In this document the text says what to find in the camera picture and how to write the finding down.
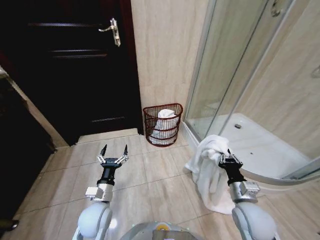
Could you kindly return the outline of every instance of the wall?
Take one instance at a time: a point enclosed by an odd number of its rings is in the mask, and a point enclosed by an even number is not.
[[[8,81],[12,87],[20,94],[23,100],[25,100],[26,105],[30,114],[39,122],[39,124],[46,130],[50,135],[52,142],[56,148],[66,147],[68,144],[62,138],[62,136],[57,132],[57,130],[51,125],[51,123],[45,118],[45,116],[38,110],[38,108],[33,104],[33,102],[28,98],[27,95],[19,88],[19,86],[9,77],[5,70],[0,66],[0,81]]]
[[[280,29],[276,51],[266,56],[268,65],[258,69],[260,77],[253,78],[236,112],[315,158],[320,155],[320,79],[311,73],[320,64],[320,1],[309,1],[292,23],[286,35],[287,28]]]
[[[188,118],[214,115],[265,4],[265,0],[216,1]]]
[[[131,0],[142,107],[185,109],[208,0]]]

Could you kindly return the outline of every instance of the floor tile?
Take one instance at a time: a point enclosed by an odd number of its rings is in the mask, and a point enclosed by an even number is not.
[[[126,145],[128,146],[128,155],[133,156],[142,154],[140,135],[119,137],[114,139],[114,154],[115,157],[120,157],[124,154]]]
[[[59,240],[71,240],[78,226],[81,212],[93,204],[89,198],[71,201],[67,204],[66,212],[58,235]]]
[[[257,205],[270,214],[277,226],[277,233],[280,236],[280,239],[290,239],[290,240],[299,240],[301,237],[297,234],[295,229],[289,224],[282,214],[275,209],[272,203],[268,200],[266,196],[259,197]]]
[[[133,225],[154,220],[146,184],[114,191],[110,208],[116,226],[108,230],[108,240],[119,240]]]
[[[303,239],[319,240],[320,236],[317,233],[319,227],[305,212],[303,202],[300,202],[297,206],[286,194],[268,195],[266,197]]]
[[[104,148],[104,146],[107,144],[107,152],[104,156],[105,158],[108,157],[108,154],[114,153],[113,152],[113,139],[110,140],[103,140],[103,141],[95,141],[95,142],[89,142],[89,143],[81,143],[77,146],[85,146],[84,154],[82,156],[81,164],[92,164],[97,163],[97,156],[100,154],[101,150]]]
[[[190,197],[191,203],[194,207],[196,215],[198,217],[212,213],[209,209],[206,208],[204,202],[198,192],[197,185],[192,180],[192,173],[181,175],[185,189]]]
[[[131,128],[131,129],[124,129],[119,131],[109,131],[109,132],[102,132],[97,134],[84,135],[79,138],[78,144],[101,141],[106,139],[121,138],[121,137],[126,137],[131,135],[137,135],[137,134],[138,134],[138,130],[136,128]]]
[[[320,193],[308,187],[286,195],[294,207],[300,209],[320,230]]]
[[[19,226],[6,233],[8,240],[57,240],[67,203],[23,213]]]
[[[47,169],[48,169],[48,167],[49,167],[49,165],[51,163],[51,160],[54,158],[54,156],[55,156],[55,154],[53,153],[48,157],[48,159],[46,160],[46,162],[45,162],[43,168],[41,169],[40,173],[44,173],[44,172],[47,171]]]
[[[66,169],[74,167],[76,165],[81,165],[81,161],[74,162],[71,160],[71,156],[80,150],[79,148],[74,147],[60,147],[57,149],[57,152],[53,154],[46,172],[55,171],[59,169]]]
[[[208,240],[242,239],[231,215],[213,212],[199,217],[199,221]]]
[[[143,160],[148,183],[179,175],[170,149],[144,153]]]
[[[78,170],[79,167],[71,167],[44,172],[22,211],[28,212],[68,202]]]
[[[190,170],[185,168],[185,164],[192,158],[193,152],[189,146],[180,146],[170,149],[171,155],[180,174],[190,173]]]
[[[176,148],[176,147],[181,147],[181,146],[186,146],[188,145],[188,142],[184,139],[181,133],[178,133],[178,137],[175,141],[174,144],[166,147],[159,147],[159,146],[154,146],[151,143],[149,143],[146,140],[146,136],[140,135],[140,143],[141,143],[141,149],[142,153],[149,153],[149,152],[154,152],[154,151],[159,151],[163,149],[171,149],[171,148]]]
[[[113,190],[147,183],[143,155],[130,156],[129,160],[115,171],[114,182]]]
[[[182,223],[197,217],[181,176],[148,183],[155,221]]]
[[[104,168],[98,163],[91,163],[79,167],[78,174],[72,189],[70,201],[85,198],[87,187],[96,187]]]
[[[184,223],[180,223],[178,225],[184,229],[187,229],[191,233],[198,234],[200,237],[205,238],[204,231],[201,228],[198,218],[186,221]]]
[[[32,198],[32,196],[34,195],[35,190],[37,189],[38,185],[40,184],[43,175],[44,175],[43,173],[40,173],[38,175],[38,177],[34,181],[32,187],[30,188],[29,192],[26,194],[23,202],[21,203],[19,209],[16,211],[15,214],[21,214],[21,213],[23,213],[25,211],[28,203],[30,202],[30,199]]]

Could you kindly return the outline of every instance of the wastebasket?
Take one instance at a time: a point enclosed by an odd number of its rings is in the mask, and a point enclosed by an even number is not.
[[[165,109],[174,111],[174,116],[159,117],[159,112]],[[183,110],[179,103],[145,107],[143,113],[146,140],[157,147],[174,144],[178,137]]]

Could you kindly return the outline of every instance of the door lever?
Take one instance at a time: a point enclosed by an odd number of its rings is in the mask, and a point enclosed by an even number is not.
[[[109,30],[112,30],[113,32],[114,44],[120,47],[121,41],[119,36],[118,24],[117,24],[117,20],[115,20],[114,18],[110,20],[110,26],[108,28],[99,29],[99,32],[103,33]]]

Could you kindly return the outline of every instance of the robotic claw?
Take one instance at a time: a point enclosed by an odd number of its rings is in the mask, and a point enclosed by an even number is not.
[[[101,179],[97,187],[88,187],[85,195],[90,197],[94,204],[82,211],[78,226],[72,240],[85,238],[104,240],[112,218],[110,202],[115,185],[115,171],[128,159],[128,147],[125,146],[123,156],[119,158],[104,158],[107,145],[97,156],[103,167]],[[259,206],[256,194],[260,188],[255,182],[248,182],[240,173],[242,162],[234,154],[221,154],[219,167],[225,169],[228,175],[230,195],[235,203],[232,217],[241,233],[243,240],[275,240],[279,239],[277,226],[273,218]],[[131,228],[120,240],[203,240],[195,233],[168,222],[140,223]]]

